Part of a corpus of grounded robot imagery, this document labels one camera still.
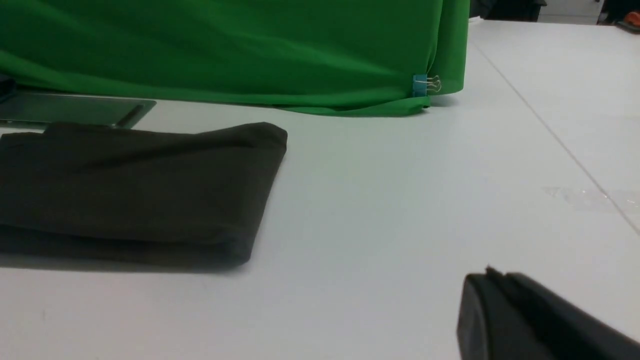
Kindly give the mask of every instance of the table seam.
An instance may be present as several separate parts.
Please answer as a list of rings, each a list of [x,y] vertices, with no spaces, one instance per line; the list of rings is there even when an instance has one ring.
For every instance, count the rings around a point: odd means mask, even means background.
[[[551,127],[542,119],[542,116],[540,116],[540,114],[533,108],[533,106],[531,106],[531,104],[529,104],[527,99],[525,99],[524,96],[522,96],[522,94],[518,91],[518,89],[516,89],[516,87],[509,81],[509,79],[507,79],[507,77],[502,73],[502,71],[500,71],[500,69],[498,69],[498,67],[493,63],[493,61],[491,61],[491,59],[489,59],[489,57],[484,53],[484,51],[475,42],[473,42],[472,40],[469,40],[469,43],[472,44],[480,52],[480,54],[483,56],[483,58],[485,58],[485,60],[489,62],[489,64],[493,67],[493,69],[498,72],[500,77],[517,94],[517,96],[520,98],[520,100],[522,100],[522,102],[528,107],[528,109],[531,111],[531,113],[533,113],[533,115],[536,117],[536,119],[538,119],[538,122],[547,130],[547,132],[564,149],[564,151],[567,153],[567,155],[569,155],[569,157],[571,157],[573,162],[576,165],[578,165],[578,167],[583,171],[583,173],[585,173],[585,175],[587,175],[589,180],[596,186],[598,191],[600,191],[601,193],[603,193],[607,197],[609,202],[613,205],[613,207],[616,209],[618,214],[620,214],[620,216],[622,216],[622,218],[626,221],[626,223],[636,232],[636,234],[638,236],[640,236],[640,229],[634,224],[633,221],[631,221],[631,219],[627,216],[627,214],[620,208],[618,203],[616,203],[611,198],[609,193],[607,193],[607,191],[600,185],[600,183],[595,179],[595,177],[593,177],[593,175],[591,175],[591,173],[578,160],[578,158],[571,152],[571,150],[569,150],[569,148],[564,144],[562,139],[560,139],[560,137],[553,131],[553,129],[551,129]]]

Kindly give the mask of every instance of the blue binder clip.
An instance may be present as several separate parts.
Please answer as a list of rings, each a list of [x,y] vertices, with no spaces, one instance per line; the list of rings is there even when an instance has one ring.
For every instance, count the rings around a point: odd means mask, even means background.
[[[429,78],[427,74],[413,76],[413,97],[427,96]]]
[[[440,76],[433,78],[427,77],[426,74],[413,76],[413,97],[427,96],[427,91],[439,92],[442,89]]]

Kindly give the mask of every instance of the black object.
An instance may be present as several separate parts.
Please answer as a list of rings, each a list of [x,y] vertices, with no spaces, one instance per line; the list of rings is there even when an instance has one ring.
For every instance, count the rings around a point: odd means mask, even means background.
[[[480,16],[485,19],[497,2],[498,0],[471,0],[469,17]]]
[[[498,0],[485,19],[537,22],[546,5],[545,0]]]
[[[632,360],[640,344],[523,274],[487,268],[465,278],[463,360]]]
[[[0,138],[0,252],[177,266],[249,260],[287,133],[53,124]]]
[[[54,122],[73,122],[130,129],[155,105],[153,100],[19,90],[0,103],[0,126],[44,130]]]
[[[624,31],[628,31],[631,34],[636,34],[636,35],[640,34],[640,27],[633,26],[625,21],[616,22],[616,26]]]
[[[606,0],[602,6],[602,12],[607,14],[606,21],[613,24],[634,11],[640,11],[640,0]]]
[[[13,95],[16,86],[14,79],[9,78],[7,75],[0,74],[0,102],[7,100]]]

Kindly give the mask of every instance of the white table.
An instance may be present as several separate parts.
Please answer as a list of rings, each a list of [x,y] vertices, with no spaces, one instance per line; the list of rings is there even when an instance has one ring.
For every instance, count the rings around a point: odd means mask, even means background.
[[[606,192],[640,233],[640,37],[610,26],[472,26],[470,41],[593,178],[585,191]]]
[[[543,191],[598,186],[476,35],[466,89],[420,116],[160,101],[137,128],[289,132],[252,260],[221,274],[0,268],[0,359],[459,359],[462,281],[488,263],[640,340],[640,238],[613,205],[576,211]]]

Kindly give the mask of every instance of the green screen fabric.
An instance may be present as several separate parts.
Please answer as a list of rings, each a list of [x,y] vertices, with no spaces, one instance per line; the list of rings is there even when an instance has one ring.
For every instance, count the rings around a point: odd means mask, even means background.
[[[422,111],[463,87],[468,0],[3,0],[0,73],[82,94]]]

